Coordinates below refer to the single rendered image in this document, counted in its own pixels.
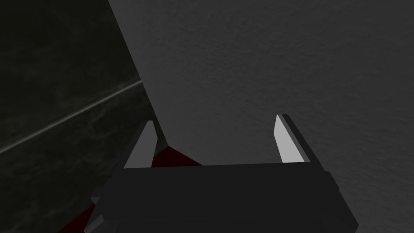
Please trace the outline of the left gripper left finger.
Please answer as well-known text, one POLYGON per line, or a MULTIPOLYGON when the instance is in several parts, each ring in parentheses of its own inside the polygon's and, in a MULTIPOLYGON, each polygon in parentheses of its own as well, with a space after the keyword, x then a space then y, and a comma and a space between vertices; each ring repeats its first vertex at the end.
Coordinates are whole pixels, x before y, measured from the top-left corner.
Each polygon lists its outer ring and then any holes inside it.
POLYGON ((151 167, 157 140, 158 137, 153 121, 146 121, 137 142, 133 145, 132 152, 129 154, 124 168, 151 167))

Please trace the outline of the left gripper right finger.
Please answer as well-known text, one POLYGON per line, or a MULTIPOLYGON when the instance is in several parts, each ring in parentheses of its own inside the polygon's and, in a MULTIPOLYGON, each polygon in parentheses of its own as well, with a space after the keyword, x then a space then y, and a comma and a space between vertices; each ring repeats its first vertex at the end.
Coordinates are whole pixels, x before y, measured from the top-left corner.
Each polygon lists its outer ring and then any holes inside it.
POLYGON ((273 135, 282 163, 304 163, 310 161, 285 117, 281 114, 276 116, 273 135))

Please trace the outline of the dark red rug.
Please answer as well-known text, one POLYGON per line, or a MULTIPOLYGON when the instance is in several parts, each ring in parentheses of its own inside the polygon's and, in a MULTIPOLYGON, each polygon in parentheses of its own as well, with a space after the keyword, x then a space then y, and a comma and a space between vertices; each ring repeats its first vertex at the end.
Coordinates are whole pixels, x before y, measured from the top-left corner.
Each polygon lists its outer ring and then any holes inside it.
MULTIPOLYGON (((166 147, 159 152, 152 161, 152 167, 179 167, 179 166, 199 166, 200 163, 190 159, 188 156, 178 152, 172 147, 166 147)), ((84 229, 89 222, 95 204, 92 204, 72 220, 67 226, 57 233, 84 233, 84 229)))

